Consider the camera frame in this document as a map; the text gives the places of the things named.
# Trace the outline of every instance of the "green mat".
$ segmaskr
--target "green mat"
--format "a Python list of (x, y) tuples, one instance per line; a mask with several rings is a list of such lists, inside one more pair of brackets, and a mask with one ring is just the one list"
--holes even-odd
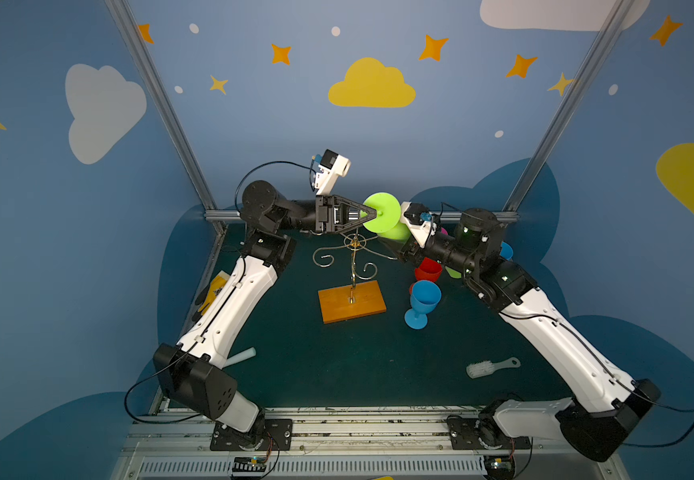
[[(229, 228), (226, 248), (239, 246), (243, 225)], [(324, 325), (318, 290), (350, 282), (350, 252), (327, 251), (335, 262), (312, 261), (321, 246), (342, 245), (342, 237), (292, 233), (296, 251), (288, 267), (257, 304), (231, 354), (250, 347), (256, 357), (227, 367), (246, 398), (273, 406), (484, 405), (515, 392), (526, 400), (571, 396), (563, 379), (515, 329), (477, 300), (460, 280), (442, 275), (443, 298), (429, 324), (412, 330), (403, 321), (411, 308), (410, 264), (358, 252), (357, 268), (379, 266), (375, 278), (387, 312)], [(377, 241), (369, 248), (389, 252)], [(219, 255), (214, 274), (231, 272), (237, 253)], [(515, 356), (521, 367), (470, 379), (468, 364)]]

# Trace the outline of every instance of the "lime green disc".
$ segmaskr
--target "lime green disc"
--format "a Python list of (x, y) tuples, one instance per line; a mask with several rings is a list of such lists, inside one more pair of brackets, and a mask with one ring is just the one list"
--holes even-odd
[(398, 242), (405, 242), (411, 236), (411, 231), (403, 222), (398, 222), (386, 232), (379, 234), (379, 236), (389, 238), (391, 240), (397, 240)]
[(461, 274), (452, 268), (445, 267), (445, 271), (448, 272), (451, 278), (461, 278)]
[(400, 221), (400, 202), (390, 194), (380, 192), (373, 194), (363, 202), (365, 206), (376, 209), (376, 218), (363, 224), (363, 226), (375, 234), (383, 234), (391, 230)]

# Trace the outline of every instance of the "blue wall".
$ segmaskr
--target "blue wall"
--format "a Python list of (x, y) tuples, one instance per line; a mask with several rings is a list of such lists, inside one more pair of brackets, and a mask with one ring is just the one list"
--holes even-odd
[[(649, 38), (667, 15), (683, 26), (661, 46)], [(678, 408), (694, 408), (694, 214), (659, 181), (656, 163), (688, 142), (694, 2), (652, 0), (622, 33), (550, 158), (560, 219), (543, 264), (579, 330), (633, 376), (652, 378), (662, 401)], [(630, 440), (668, 442), (690, 421), (655, 409)], [(694, 478), (694, 433), (678, 446), (620, 454), (633, 480)]]
[(0, 478), (110, 475), (123, 392), (178, 334), (213, 241), (149, 97), (100, 161), (75, 158), (79, 63), (142, 84), (102, 0), (0, 1)]
[[(530, 157), (560, 103), (547, 89), (561, 72), (573, 77), (594, 33), (493, 28), (479, 7), (470, 0), (131, 2), (137, 22), (150, 25), (148, 48), (220, 207), (233, 203), (237, 182), (257, 164), (308, 163), (324, 148), (354, 162), (335, 193), (357, 200), (471, 187)], [(449, 38), (439, 62), (419, 60), (425, 35)], [(272, 63), (271, 44), (291, 47), (290, 64)], [(517, 54), (538, 59), (525, 78), (506, 78)], [(413, 103), (332, 104), (329, 89), (365, 57), (398, 68), (416, 91)], [(227, 80), (227, 94), (209, 90), (211, 76)], [(301, 198), (312, 195), (305, 176), (274, 166), (257, 178), (274, 178), (286, 197)]]

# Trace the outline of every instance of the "wooden base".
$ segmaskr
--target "wooden base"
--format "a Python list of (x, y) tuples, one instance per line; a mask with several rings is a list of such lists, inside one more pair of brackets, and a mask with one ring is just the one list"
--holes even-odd
[(379, 282), (376, 280), (355, 285), (355, 303), (349, 302), (351, 288), (351, 285), (337, 286), (318, 292), (323, 323), (340, 322), (387, 311)]

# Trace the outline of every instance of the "red cup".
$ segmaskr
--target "red cup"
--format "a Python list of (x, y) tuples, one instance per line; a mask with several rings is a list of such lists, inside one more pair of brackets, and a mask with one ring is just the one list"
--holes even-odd
[(442, 273), (443, 266), (431, 258), (426, 257), (421, 261), (419, 268), (414, 269), (414, 276), (417, 281), (429, 280), (430, 282), (437, 282)]

